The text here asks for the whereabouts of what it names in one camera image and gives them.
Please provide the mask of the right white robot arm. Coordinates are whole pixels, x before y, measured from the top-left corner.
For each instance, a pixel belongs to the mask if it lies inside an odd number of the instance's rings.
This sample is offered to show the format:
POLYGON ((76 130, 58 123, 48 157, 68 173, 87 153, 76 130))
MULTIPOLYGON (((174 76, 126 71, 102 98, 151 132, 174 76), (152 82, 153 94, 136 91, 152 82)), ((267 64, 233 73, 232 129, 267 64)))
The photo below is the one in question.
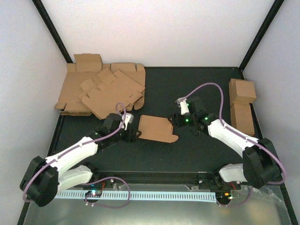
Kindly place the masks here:
POLYGON ((221 167, 213 177, 214 186, 223 189, 230 182, 245 182, 255 188, 267 184, 277 184, 283 175, 279 160, 274 156, 273 143, 264 138, 257 139, 233 128, 214 114, 208 114, 198 99, 176 100, 179 113, 169 117, 176 127, 189 126, 193 135, 200 133, 215 138, 235 151, 242 163, 227 164, 221 167))

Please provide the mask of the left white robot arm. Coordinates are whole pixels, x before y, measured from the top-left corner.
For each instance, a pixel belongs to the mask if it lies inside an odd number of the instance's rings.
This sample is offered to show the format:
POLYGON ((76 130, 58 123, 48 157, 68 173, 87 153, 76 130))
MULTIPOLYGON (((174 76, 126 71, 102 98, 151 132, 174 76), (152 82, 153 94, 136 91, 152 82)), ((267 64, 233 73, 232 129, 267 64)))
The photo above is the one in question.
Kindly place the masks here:
POLYGON ((100 126, 69 148, 46 158, 33 158, 20 183, 23 200, 43 207, 58 193, 74 186, 96 187, 101 176, 94 168, 89 165, 74 166, 118 141, 135 142, 141 132, 128 128, 133 120, 134 116, 130 113, 111 113, 100 126))

